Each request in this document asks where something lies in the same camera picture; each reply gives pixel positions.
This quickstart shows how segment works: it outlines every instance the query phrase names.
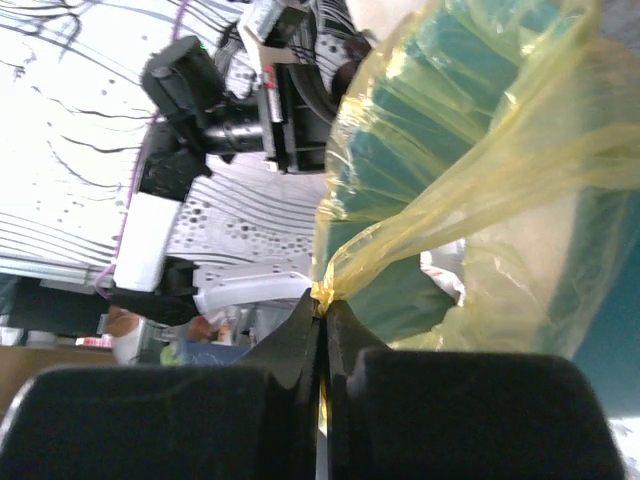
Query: purple cable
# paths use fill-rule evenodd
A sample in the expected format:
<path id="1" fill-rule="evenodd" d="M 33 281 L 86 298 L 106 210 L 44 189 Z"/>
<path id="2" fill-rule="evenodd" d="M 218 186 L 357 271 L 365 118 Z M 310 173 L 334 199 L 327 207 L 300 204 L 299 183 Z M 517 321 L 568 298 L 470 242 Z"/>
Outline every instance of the purple cable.
<path id="1" fill-rule="evenodd" d="M 171 30 L 171 40 L 170 40 L 171 43 L 175 42 L 178 39 L 178 34 L 180 33 L 180 29 L 182 28 L 182 22 L 187 12 L 188 4 L 189 4 L 189 0 L 182 0 L 180 2 L 180 6 L 178 7 L 176 18 L 173 21 L 173 28 Z M 131 185 L 129 187 L 129 193 L 127 194 L 127 201 L 125 203 L 126 214 L 125 214 L 124 220 L 122 221 L 122 225 L 120 226 L 120 233 L 118 235 L 118 242 L 116 243 L 116 248 L 113 253 L 113 260 L 109 265 L 107 265 L 107 267 L 105 267 L 104 270 L 102 270 L 102 272 L 100 272 L 100 274 L 98 275 L 98 278 L 96 278 L 96 281 L 94 283 L 94 288 L 96 290 L 96 293 L 103 298 L 108 299 L 109 294 L 100 286 L 100 284 L 107 277 L 107 275 L 112 273 L 115 269 L 116 262 L 118 260 L 118 255 L 120 254 L 120 246 L 122 245 L 122 235 L 124 234 L 124 228 L 125 228 L 125 225 L 127 224 L 129 207 L 131 206 L 131 200 L 133 199 L 133 194 L 135 193 L 136 186 L 138 185 L 138 175 L 140 173 L 139 172 L 140 164 L 142 163 L 142 160 L 144 159 L 147 151 L 147 146 L 148 146 L 147 140 L 148 140 L 149 134 L 151 132 L 151 129 L 157 123 L 158 117 L 159 117 L 158 112 L 156 112 L 153 115 L 153 117 L 151 117 L 151 121 L 149 122 L 149 125 L 147 127 L 147 132 L 145 133 L 145 136 L 142 139 L 142 144 L 140 145 L 140 149 L 138 150 L 138 155 L 136 156 L 136 161 L 133 165 L 133 176 L 131 178 Z"/>

